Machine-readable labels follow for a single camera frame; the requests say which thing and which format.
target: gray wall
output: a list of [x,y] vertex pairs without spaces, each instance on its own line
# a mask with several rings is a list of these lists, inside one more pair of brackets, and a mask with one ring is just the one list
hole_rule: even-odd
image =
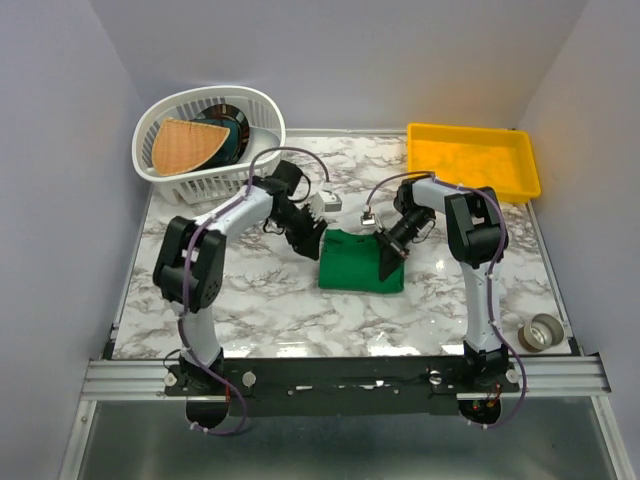
[[3,0],[0,45],[0,476],[46,480],[141,221],[142,106],[86,1]]
[[514,127],[586,0],[90,0],[147,106],[254,86],[291,127]]
[[544,238],[578,338],[599,351],[640,473],[640,3],[591,0],[520,127]]

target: metal bracket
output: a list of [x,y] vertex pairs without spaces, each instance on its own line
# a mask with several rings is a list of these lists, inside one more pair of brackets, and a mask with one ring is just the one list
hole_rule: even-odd
[[592,397],[591,401],[598,417],[600,430],[607,445],[607,451],[611,457],[616,477],[620,480],[635,480],[633,466],[620,435],[618,423],[613,415],[609,399],[607,397]]
[[[527,395],[530,397],[592,397],[606,395],[610,391],[598,357],[524,357],[523,360],[529,382]],[[87,370],[81,400],[226,401],[224,395],[167,397],[163,383],[166,373],[160,360],[92,361]],[[515,392],[503,394],[504,397],[518,395]],[[459,400],[482,399],[486,398],[486,394],[458,393],[457,397]]]
[[60,468],[60,480],[72,480],[80,475],[82,459],[89,441],[91,424],[96,411],[96,402],[81,400],[76,411],[76,418],[71,428],[71,436],[67,449],[64,452],[62,467]]

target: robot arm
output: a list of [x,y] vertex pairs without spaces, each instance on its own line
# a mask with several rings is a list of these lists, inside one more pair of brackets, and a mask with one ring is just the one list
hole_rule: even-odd
[[[317,260],[320,238],[327,223],[320,219],[321,210],[341,208],[339,197],[321,190],[312,204],[298,208],[289,198],[296,190],[302,171],[292,163],[281,161],[272,175],[254,177],[253,185],[245,185],[233,198],[212,211],[188,220],[175,217],[169,223],[153,272],[153,282],[162,296],[171,302],[176,313],[184,309],[183,282],[185,250],[196,229],[209,218],[206,231],[198,238],[198,256],[191,262],[188,279],[189,311],[183,318],[184,333],[203,364],[212,365],[221,358],[222,349],[212,322],[211,304],[222,286],[226,244],[237,239],[253,225],[271,220],[284,230],[293,250]],[[182,359],[197,365],[188,352]]]
[[[493,189],[480,189],[497,204]],[[490,263],[500,243],[498,212],[486,199],[474,192],[461,192],[443,185],[435,177],[427,176],[405,180],[394,200],[394,207],[403,216],[391,229],[379,229],[376,238],[380,247],[381,280],[387,278],[409,255],[407,244],[430,221],[435,211],[444,213],[447,224],[449,249],[460,262],[465,281],[468,327],[465,355],[485,369],[486,362],[499,359],[507,366],[507,353],[496,336],[489,317],[489,302],[493,307],[495,327],[500,328],[500,308],[497,289],[490,289],[487,278]],[[367,214],[363,221],[370,220]],[[492,280],[499,277],[500,261],[492,270]]]

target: marble table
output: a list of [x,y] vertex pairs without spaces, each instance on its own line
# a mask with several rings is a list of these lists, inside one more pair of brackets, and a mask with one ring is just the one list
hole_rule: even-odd
[[[362,205],[380,180],[406,170],[406,138],[296,137],[288,145],[319,154],[343,200],[343,212],[329,228],[368,233],[360,225]],[[285,154],[314,185],[319,166],[303,155]],[[374,197],[374,211],[392,225],[397,182]],[[304,193],[306,186],[301,185]],[[170,205],[153,193],[120,321],[114,359],[161,358],[178,348],[176,317],[160,297],[151,275],[167,223],[176,215],[194,217],[214,203]],[[526,206],[502,204],[510,235],[500,283],[507,338],[522,351],[516,332],[537,313],[562,318],[541,246]],[[222,291],[214,321],[228,357],[326,357],[461,354],[466,330],[462,273],[451,257],[445,222],[423,243],[412,245],[405,290],[399,294],[337,292],[317,287],[318,263],[296,255],[284,237],[254,227],[227,248]],[[570,353],[567,342],[548,353]]]

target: yellow plastic tray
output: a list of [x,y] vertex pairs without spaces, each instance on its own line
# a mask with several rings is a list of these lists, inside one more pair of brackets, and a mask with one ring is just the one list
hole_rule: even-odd
[[409,171],[432,170],[441,180],[490,186],[498,199],[526,203],[540,196],[540,182],[526,132],[410,123]]

